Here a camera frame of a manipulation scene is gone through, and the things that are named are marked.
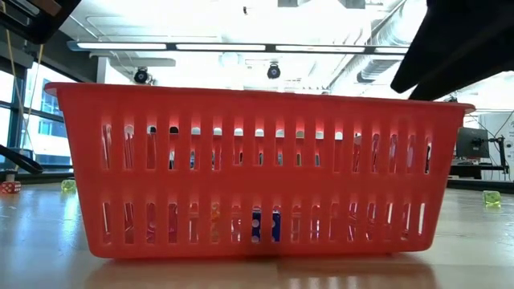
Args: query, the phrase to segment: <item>table surface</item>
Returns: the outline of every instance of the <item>table surface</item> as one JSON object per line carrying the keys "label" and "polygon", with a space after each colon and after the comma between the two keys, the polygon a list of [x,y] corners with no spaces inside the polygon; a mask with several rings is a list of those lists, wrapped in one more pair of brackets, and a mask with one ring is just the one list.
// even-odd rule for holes
{"label": "table surface", "polygon": [[0,288],[512,288],[514,196],[448,189],[434,245],[377,257],[114,261],[92,256],[79,199],[58,185],[0,195]]}

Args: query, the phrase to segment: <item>ceiling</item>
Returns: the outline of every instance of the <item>ceiling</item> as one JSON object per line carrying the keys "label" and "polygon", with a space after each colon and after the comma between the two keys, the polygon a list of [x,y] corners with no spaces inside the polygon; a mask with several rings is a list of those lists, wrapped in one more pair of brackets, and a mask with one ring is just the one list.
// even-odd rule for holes
{"label": "ceiling", "polygon": [[[363,1],[365,9],[352,6]],[[61,31],[84,42],[408,46],[425,13],[425,0],[83,0]],[[398,56],[176,51],[107,55],[128,78],[141,62],[148,63],[161,86],[409,95],[389,87],[402,60]],[[279,64],[278,79],[267,78],[271,62]],[[459,93],[473,96],[483,86],[478,83]]]}

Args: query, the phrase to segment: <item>yellow-green block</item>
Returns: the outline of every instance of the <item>yellow-green block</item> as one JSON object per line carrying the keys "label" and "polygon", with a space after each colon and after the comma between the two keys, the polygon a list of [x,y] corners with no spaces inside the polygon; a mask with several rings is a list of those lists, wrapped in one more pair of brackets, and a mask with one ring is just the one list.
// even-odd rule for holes
{"label": "yellow-green block", "polygon": [[64,180],[61,183],[61,192],[62,193],[75,193],[77,191],[77,186],[75,184],[75,180]]}
{"label": "yellow-green block", "polygon": [[486,206],[500,206],[501,195],[498,191],[484,191],[483,192],[483,203]]}

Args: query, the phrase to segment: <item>security camera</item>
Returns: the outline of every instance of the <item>security camera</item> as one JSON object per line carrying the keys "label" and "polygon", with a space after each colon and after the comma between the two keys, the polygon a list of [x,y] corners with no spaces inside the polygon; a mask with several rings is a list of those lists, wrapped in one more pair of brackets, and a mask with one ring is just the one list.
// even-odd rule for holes
{"label": "security camera", "polygon": [[137,68],[136,74],[134,75],[134,82],[137,84],[153,84],[153,77],[148,73],[147,67],[139,67]]}
{"label": "security camera", "polygon": [[279,64],[272,63],[270,68],[267,70],[268,79],[278,79],[280,77],[280,68]]}

